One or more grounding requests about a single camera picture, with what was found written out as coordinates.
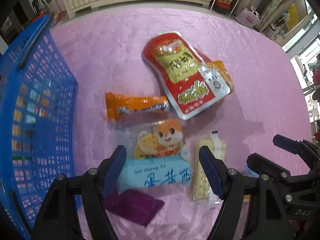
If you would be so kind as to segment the light blue egg-yolk pastry bag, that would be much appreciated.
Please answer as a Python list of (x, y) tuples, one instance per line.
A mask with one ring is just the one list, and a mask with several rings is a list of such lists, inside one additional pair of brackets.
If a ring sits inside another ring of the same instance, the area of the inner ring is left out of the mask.
[(132, 126), (120, 131), (117, 140), (127, 150), (127, 159), (118, 179), (120, 192), (190, 184), (190, 154), (179, 120)]

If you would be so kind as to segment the orange snack bag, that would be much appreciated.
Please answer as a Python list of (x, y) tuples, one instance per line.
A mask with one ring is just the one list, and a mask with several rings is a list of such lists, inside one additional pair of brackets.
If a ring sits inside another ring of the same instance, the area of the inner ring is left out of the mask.
[(234, 92), (234, 84), (233, 80), (230, 77), (229, 73), (227, 72), (227, 69), (225, 68), (224, 63), (221, 60), (218, 61), (212, 61), (207, 55), (205, 55), (202, 51), (195, 48), (196, 52), (204, 59), (204, 62), (210, 69), (214, 69), (220, 73), (223, 80), (227, 84), (227, 86), (230, 88), (230, 94)]

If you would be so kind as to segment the blue plastic basket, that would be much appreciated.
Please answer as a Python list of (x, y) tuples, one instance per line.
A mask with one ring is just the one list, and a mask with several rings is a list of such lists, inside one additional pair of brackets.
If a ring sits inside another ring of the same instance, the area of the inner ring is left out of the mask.
[(72, 136), (78, 83), (57, 48), (51, 14), (1, 57), (1, 205), (29, 239), (58, 174), (75, 175)]

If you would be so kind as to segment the pink shopping bag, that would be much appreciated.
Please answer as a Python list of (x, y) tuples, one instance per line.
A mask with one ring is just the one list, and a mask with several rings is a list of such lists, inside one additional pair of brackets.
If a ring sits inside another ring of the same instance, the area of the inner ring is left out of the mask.
[(253, 29), (260, 23), (260, 16), (255, 7), (251, 6), (250, 9), (244, 8), (239, 12), (235, 17), (235, 20), (241, 25)]

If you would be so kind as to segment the green soda cracker pack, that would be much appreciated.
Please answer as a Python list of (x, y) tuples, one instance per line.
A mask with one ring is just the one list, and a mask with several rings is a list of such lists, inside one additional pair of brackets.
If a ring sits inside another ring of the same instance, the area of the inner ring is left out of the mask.
[(207, 178), (207, 168), (210, 168), (210, 153), (216, 159), (224, 160), (226, 152), (226, 143), (219, 138), (218, 131), (212, 131), (210, 137), (200, 139), (195, 144), (194, 169), (192, 178), (191, 196), (195, 202), (207, 202), (208, 209), (214, 209), (220, 205), (222, 200), (211, 188)]

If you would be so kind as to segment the orange chocolate bar wrapper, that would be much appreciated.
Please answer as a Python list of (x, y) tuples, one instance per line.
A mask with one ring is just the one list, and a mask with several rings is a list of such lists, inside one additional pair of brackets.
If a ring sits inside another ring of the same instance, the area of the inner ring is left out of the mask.
[(165, 96), (129, 96), (125, 94), (105, 93), (107, 119), (119, 121), (132, 113), (170, 111), (170, 102)]

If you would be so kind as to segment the small round cake packet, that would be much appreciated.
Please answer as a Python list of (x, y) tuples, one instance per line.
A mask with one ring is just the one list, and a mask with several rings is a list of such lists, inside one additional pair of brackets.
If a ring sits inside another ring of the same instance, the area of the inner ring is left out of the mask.
[[(252, 177), (252, 178), (259, 178), (259, 174), (257, 174), (256, 172), (254, 172), (252, 169), (250, 169), (248, 167), (248, 165), (245, 166), (245, 169), (246, 169), (246, 175), (249, 176), (249, 177)], [(249, 202), (250, 200), (250, 195), (247, 194), (247, 195), (244, 195), (243, 197), (243, 200), (244, 202)]]

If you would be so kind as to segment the red chicken feet pouch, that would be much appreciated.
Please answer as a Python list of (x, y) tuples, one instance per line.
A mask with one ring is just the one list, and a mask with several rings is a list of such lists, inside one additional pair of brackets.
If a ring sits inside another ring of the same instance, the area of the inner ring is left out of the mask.
[(220, 73), (210, 69), (179, 32), (151, 38), (142, 51), (142, 59), (157, 73), (182, 120), (189, 120), (230, 94)]

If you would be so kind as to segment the purple snack sachet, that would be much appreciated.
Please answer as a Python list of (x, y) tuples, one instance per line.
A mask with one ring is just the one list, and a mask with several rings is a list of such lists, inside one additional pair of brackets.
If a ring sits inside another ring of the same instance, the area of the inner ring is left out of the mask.
[(138, 190), (128, 189), (118, 193), (115, 188), (103, 204), (112, 214), (147, 227), (165, 202)]

